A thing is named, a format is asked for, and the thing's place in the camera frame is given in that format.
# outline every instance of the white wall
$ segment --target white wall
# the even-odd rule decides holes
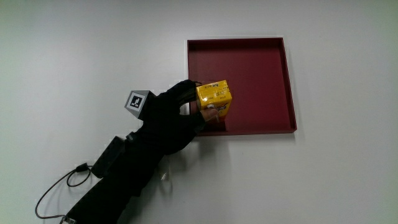
[[[133,89],[184,79],[184,41],[284,35],[294,134],[197,138],[120,223],[398,223],[397,1],[1,1],[0,223],[137,129]],[[66,213],[98,181],[50,193]]]

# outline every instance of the hand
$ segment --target hand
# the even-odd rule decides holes
[[[203,129],[205,122],[218,114],[216,109],[207,109],[180,115],[183,104],[196,100],[196,85],[191,80],[182,81],[149,101],[144,124],[134,135],[147,147],[166,155],[183,149]]]

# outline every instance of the yellow box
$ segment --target yellow box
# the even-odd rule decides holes
[[[226,80],[197,87],[197,104],[200,110],[218,110],[217,122],[224,121],[231,105],[232,96]]]

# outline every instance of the black sleeve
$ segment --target black sleeve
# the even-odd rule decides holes
[[[142,147],[139,142],[126,141],[126,152],[112,166],[111,173],[87,192],[67,217],[77,224],[117,223],[130,198],[140,196],[163,157],[154,149]]]

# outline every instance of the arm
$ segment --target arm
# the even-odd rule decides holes
[[[217,110],[180,115],[180,106],[195,99],[195,82],[185,80],[155,97],[143,126],[125,141],[126,152],[68,212],[67,217],[85,223],[116,223],[132,196],[140,196],[165,154],[183,149]]]

